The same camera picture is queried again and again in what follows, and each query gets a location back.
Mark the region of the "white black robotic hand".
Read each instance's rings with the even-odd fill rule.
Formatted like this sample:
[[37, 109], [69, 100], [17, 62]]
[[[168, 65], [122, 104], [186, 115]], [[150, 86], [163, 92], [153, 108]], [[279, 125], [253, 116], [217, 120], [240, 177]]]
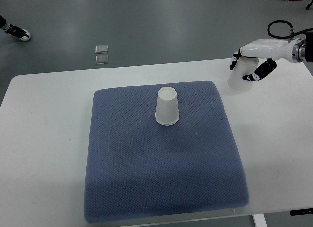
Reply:
[[298, 56], [301, 39], [291, 41], [279, 39], [257, 39], [241, 48], [231, 58], [230, 70], [234, 70], [239, 60], [245, 58], [265, 59], [257, 69], [242, 77], [246, 81], [260, 81], [271, 74], [276, 68], [276, 61], [283, 58], [289, 62], [301, 62]]

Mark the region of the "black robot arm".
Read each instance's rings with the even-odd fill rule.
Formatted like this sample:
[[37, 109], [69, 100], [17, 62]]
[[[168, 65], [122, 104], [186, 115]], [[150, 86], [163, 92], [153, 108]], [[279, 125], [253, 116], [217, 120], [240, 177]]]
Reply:
[[294, 33], [295, 36], [305, 35], [305, 39], [298, 39], [296, 41], [293, 51], [292, 59], [295, 62], [313, 62], [313, 29], [305, 29]]

